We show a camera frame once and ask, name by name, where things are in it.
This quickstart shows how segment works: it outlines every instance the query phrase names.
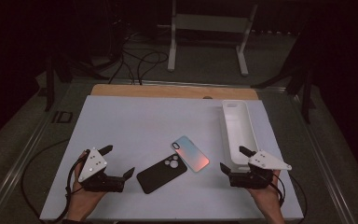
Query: hand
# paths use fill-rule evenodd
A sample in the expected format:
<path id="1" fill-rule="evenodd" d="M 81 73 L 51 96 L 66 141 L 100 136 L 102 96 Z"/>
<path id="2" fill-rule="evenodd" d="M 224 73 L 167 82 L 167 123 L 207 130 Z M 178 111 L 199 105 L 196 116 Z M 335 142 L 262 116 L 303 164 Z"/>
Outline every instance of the hand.
<path id="1" fill-rule="evenodd" d="M 281 171 L 275 170 L 273 173 L 272 183 L 278 186 L 278 177 Z M 255 204 L 261 213 L 263 213 L 268 224 L 282 224 L 284 223 L 281 207 L 279 205 L 278 192 L 272 186 L 265 189 L 247 189 L 255 200 Z"/>
<path id="2" fill-rule="evenodd" d="M 84 155 L 86 155 L 86 152 L 83 152 L 79 158 Z M 106 192 L 92 192 L 82 189 L 82 186 L 77 180 L 80 174 L 81 166 L 82 162 L 75 168 L 75 182 L 72 187 L 73 194 L 71 195 L 68 216 L 66 218 L 73 221 L 84 221 L 97 206 L 101 198 L 106 194 Z"/>

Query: wooden edge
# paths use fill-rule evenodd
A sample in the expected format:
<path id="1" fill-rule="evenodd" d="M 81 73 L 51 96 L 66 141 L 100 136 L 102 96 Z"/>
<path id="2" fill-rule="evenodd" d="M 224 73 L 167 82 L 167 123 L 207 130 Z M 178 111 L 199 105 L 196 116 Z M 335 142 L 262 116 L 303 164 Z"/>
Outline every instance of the wooden edge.
<path id="1" fill-rule="evenodd" d="M 91 95 L 101 96 L 133 96 L 133 97 L 168 97 L 190 99 L 230 99 L 258 100 L 257 93 L 252 89 L 222 87 L 188 87 L 188 86 L 135 86 L 97 84 Z"/>

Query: dark background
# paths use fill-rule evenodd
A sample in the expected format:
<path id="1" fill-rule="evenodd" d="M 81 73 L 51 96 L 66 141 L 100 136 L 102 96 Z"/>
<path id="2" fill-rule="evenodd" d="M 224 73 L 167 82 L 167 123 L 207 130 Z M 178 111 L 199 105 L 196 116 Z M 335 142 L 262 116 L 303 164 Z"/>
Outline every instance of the dark background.
<path id="1" fill-rule="evenodd" d="M 117 16 L 112 20 L 122 19 L 150 36 L 156 35 L 157 24 L 171 23 L 171 1 L 111 2 L 116 6 L 113 15 Z M 320 88 L 358 161 L 358 1 L 323 5 L 273 2 L 260 4 L 253 27 L 256 33 L 298 35 L 311 12 L 322 9 L 323 13 L 307 24 L 307 36 L 298 38 L 288 62 L 303 63 L 312 55 L 318 59 L 313 67 L 313 84 Z M 241 10 L 224 9 L 220 1 L 202 0 L 197 4 L 184 0 L 178 9 L 236 16 L 248 8 L 242 6 L 242 1 L 232 4 L 238 4 L 235 8 Z M 99 14 L 101 9 L 97 6 L 89 8 L 91 15 Z M 72 1 L 0 1 L 0 129 L 38 91 L 34 78 L 46 69 L 47 40 L 79 58 L 95 53 L 90 49 L 101 52 L 103 45 L 93 45 L 81 33 Z"/>

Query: black phone case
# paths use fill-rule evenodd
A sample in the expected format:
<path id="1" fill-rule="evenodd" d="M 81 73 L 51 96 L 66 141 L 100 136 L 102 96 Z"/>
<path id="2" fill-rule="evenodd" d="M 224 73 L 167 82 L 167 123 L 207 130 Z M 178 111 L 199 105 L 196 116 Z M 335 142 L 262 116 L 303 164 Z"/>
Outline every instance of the black phone case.
<path id="1" fill-rule="evenodd" d="M 172 168 L 169 164 L 165 163 L 165 161 L 172 161 L 174 156 L 177 157 L 178 162 L 178 166 L 176 168 Z M 143 170 L 136 176 L 136 178 L 141 184 L 144 193 L 149 194 L 186 171 L 187 166 L 179 155 L 174 153 L 166 159 Z"/>

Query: iridescent phone case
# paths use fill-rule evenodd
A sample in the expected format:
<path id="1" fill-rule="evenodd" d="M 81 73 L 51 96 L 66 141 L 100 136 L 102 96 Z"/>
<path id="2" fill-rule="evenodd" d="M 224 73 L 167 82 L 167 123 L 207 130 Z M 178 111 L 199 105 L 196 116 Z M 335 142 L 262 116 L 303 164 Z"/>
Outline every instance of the iridescent phone case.
<path id="1" fill-rule="evenodd" d="M 174 141 L 172 148 L 194 172 L 200 171 L 209 164 L 209 159 L 185 135 Z"/>

